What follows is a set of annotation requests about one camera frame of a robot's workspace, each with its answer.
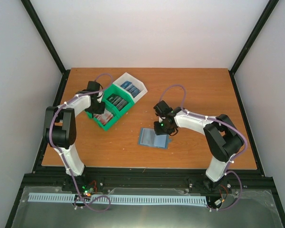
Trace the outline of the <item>teal card holder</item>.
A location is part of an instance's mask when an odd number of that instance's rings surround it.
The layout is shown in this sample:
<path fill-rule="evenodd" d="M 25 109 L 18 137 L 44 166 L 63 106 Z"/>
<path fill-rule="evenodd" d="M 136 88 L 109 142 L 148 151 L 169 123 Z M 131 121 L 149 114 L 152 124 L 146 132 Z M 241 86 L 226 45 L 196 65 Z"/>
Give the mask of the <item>teal card holder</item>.
<path fill-rule="evenodd" d="M 169 135 L 156 135 L 152 128 L 141 128 L 138 144 L 152 148 L 167 149 L 171 139 Z"/>

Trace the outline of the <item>green bin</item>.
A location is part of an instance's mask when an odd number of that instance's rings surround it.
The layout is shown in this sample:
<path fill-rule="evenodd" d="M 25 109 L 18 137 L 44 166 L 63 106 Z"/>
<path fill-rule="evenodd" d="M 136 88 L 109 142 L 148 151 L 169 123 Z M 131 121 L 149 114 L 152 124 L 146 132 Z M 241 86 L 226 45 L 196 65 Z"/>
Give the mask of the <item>green bin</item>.
<path fill-rule="evenodd" d="M 89 119 L 94 120 L 99 127 L 104 131 L 109 130 L 119 119 L 117 109 L 111 105 L 106 104 L 103 114 L 91 114 L 86 112 Z"/>
<path fill-rule="evenodd" d="M 131 96 L 114 84 L 104 91 L 102 100 L 106 104 L 106 109 L 112 111 L 118 118 L 122 117 L 134 106 Z"/>

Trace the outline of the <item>white bin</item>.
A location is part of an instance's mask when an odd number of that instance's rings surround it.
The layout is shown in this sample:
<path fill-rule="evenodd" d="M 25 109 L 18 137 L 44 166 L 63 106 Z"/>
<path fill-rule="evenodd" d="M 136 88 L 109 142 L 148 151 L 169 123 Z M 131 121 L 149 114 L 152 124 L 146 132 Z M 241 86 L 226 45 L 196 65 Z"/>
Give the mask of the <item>white bin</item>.
<path fill-rule="evenodd" d="M 128 93 L 134 103 L 137 103 L 148 92 L 144 83 L 129 73 L 122 74 L 113 84 Z"/>

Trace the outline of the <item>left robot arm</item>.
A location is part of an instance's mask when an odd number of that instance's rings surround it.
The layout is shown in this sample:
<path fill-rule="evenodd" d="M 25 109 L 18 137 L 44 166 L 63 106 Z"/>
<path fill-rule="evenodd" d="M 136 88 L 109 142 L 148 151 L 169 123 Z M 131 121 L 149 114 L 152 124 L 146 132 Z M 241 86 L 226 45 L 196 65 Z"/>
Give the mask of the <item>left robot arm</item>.
<path fill-rule="evenodd" d="M 85 165 L 76 150 L 76 117 L 88 109 L 104 109 L 103 89 L 95 92 L 81 91 L 58 106 L 46 108 L 43 138 L 54 148 L 66 169 L 66 174 L 75 176 L 73 186 L 78 191 L 89 187 L 89 179 L 82 175 Z"/>

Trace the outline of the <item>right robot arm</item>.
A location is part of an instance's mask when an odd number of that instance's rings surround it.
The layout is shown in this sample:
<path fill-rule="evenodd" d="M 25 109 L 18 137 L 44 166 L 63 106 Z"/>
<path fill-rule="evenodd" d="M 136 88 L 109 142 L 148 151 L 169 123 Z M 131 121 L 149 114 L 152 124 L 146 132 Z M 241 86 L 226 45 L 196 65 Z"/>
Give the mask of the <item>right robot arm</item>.
<path fill-rule="evenodd" d="M 206 176 L 212 182 L 227 174 L 234 159 L 247 149 L 247 139 L 239 132 L 230 118 L 204 116 L 177 107 L 172 109 L 165 103 L 153 107 L 159 120 L 154 122 L 156 135 L 176 135 L 179 128 L 198 132 L 206 137 L 212 159 L 206 169 Z"/>

